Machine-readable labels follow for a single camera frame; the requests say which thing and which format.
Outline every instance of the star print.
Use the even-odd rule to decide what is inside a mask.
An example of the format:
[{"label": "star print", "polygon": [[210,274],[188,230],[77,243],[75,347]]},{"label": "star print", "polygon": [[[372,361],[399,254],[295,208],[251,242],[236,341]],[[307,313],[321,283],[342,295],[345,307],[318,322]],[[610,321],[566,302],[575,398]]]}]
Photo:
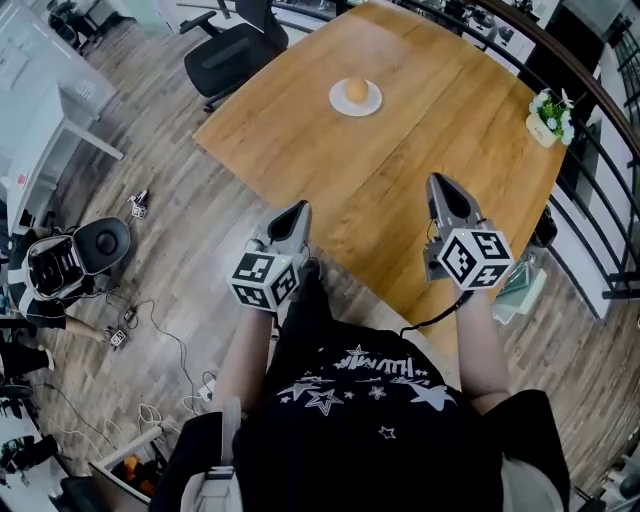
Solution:
[{"label": "star print", "polygon": [[318,386],[315,386],[307,382],[295,382],[293,386],[287,389],[283,389],[282,391],[280,391],[280,393],[278,393],[278,395],[284,395],[285,393],[292,392],[293,401],[295,402],[298,398],[300,398],[300,395],[302,395],[302,393],[310,389],[320,389],[320,388]]},{"label": "star print", "polygon": [[347,352],[349,352],[349,354],[351,354],[353,357],[360,357],[360,356],[364,356],[364,355],[369,353],[369,352],[365,352],[364,350],[362,350],[362,348],[360,348],[360,345],[358,345],[357,349],[355,349],[355,350],[347,350]]},{"label": "star print", "polygon": [[330,389],[329,391],[325,391],[324,393],[309,391],[309,394],[313,398],[309,400],[309,402],[307,402],[305,407],[317,407],[322,411],[322,414],[324,414],[325,416],[329,416],[329,411],[331,411],[331,406],[333,404],[344,404],[344,402],[338,397],[333,396],[334,392],[335,389]]},{"label": "star print", "polygon": [[377,388],[375,386],[371,387],[371,391],[369,391],[369,396],[372,396],[376,400],[380,400],[383,396],[387,396],[384,392],[384,388]]},{"label": "star print", "polygon": [[428,402],[431,407],[436,411],[442,411],[444,404],[447,401],[453,402],[456,406],[456,401],[447,394],[446,386],[436,386],[435,388],[423,388],[417,384],[409,384],[413,390],[418,393],[411,402]]},{"label": "star print", "polygon": [[404,376],[395,377],[394,379],[391,379],[391,384],[409,384],[410,382],[413,382],[413,381],[407,379]]},{"label": "star print", "polygon": [[395,428],[380,427],[380,430],[378,430],[378,434],[382,434],[385,439],[395,439],[396,436],[393,434],[394,430]]},{"label": "star print", "polygon": [[346,368],[347,366],[349,366],[349,361],[351,361],[351,357],[346,357],[339,363],[333,363],[333,366],[335,366],[338,370],[340,370],[342,368]]}]

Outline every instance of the white desk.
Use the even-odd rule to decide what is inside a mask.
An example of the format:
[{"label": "white desk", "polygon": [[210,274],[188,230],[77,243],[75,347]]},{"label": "white desk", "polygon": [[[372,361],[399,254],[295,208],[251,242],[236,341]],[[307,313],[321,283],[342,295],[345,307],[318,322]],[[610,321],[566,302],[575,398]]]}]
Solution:
[{"label": "white desk", "polygon": [[7,189],[9,234],[24,234],[31,227],[20,224],[25,209],[33,217],[32,225],[42,225],[49,199],[80,139],[118,160],[124,158],[81,126],[97,119],[64,95],[57,84],[50,88],[15,152],[7,176],[1,180]]}]

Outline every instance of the wooden table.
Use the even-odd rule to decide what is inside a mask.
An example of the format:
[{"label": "wooden table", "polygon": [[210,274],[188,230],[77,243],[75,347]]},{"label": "wooden table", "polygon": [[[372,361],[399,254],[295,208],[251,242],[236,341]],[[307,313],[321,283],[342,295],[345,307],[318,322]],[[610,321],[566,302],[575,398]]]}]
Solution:
[{"label": "wooden table", "polygon": [[[332,109],[329,89],[350,76],[380,87],[376,114]],[[524,250],[564,157],[527,132],[532,97],[444,28],[369,2],[285,51],[194,138],[271,205],[311,201],[313,241],[417,323],[453,301],[449,281],[425,278],[431,172],[473,194],[516,258]],[[425,334],[455,353],[453,316]]]}]

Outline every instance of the wooden floor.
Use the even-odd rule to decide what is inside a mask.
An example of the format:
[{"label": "wooden floor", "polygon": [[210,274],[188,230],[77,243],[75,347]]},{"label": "wooden floor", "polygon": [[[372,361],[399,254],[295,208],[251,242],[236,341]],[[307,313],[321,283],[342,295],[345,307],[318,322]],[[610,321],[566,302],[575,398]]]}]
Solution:
[{"label": "wooden floor", "polygon": [[[133,245],[121,265],[118,293],[133,302],[155,301],[155,321],[186,343],[186,368],[196,389],[203,372],[216,373],[224,358],[240,313],[225,276],[266,209],[191,140],[206,114],[182,58],[200,38],[194,31],[146,40],[126,22],[89,55],[119,91],[95,129],[127,156],[116,162],[81,146],[57,192],[58,222],[66,227],[105,215],[127,220],[128,197],[150,189],[149,217],[131,224]],[[369,290],[318,254],[329,264],[337,317],[379,328],[404,325]],[[549,393],[574,481],[594,490],[640,420],[638,306],[619,303],[606,324],[598,323],[558,265],[546,256],[543,265],[549,280],[539,305],[501,328],[513,389],[539,387]],[[53,374],[32,374],[32,381],[59,386],[91,424],[101,430],[109,418],[127,440],[138,434],[141,402],[179,427],[192,416],[182,405],[191,385],[180,368],[178,343],[149,321],[151,306],[141,307],[139,325],[115,352],[63,332],[42,334],[39,341],[52,349],[57,368]],[[118,316],[104,296],[85,299],[70,313],[99,327],[115,325]],[[452,361],[419,335],[412,340],[450,382],[456,381]],[[76,471],[86,470],[86,461],[97,454],[83,438],[58,427],[82,430],[101,453],[110,453],[106,441],[83,427],[57,393],[38,388],[37,397],[43,428],[56,435]],[[108,432],[114,444],[124,444],[113,427]],[[169,445],[175,442],[175,434],[167,437]]]}]

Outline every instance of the black office chair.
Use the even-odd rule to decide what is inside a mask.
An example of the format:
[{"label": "black office chair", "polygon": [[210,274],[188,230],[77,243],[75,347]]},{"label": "black office chair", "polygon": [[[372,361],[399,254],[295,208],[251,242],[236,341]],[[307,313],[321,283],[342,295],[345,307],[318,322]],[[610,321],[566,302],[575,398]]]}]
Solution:
[{"label": "black office chair", "polygon": [[191,82],[208,98],[205,112],[213,112],[215,102],[239,89],[286,50],[289,36],[271,12],[271,2],[236,0],[236,12],[251,25],[241,23],[221,32],[209,23],[216,11],[180,25],[181,34],[199,26],[211,36],[184,58]]}]

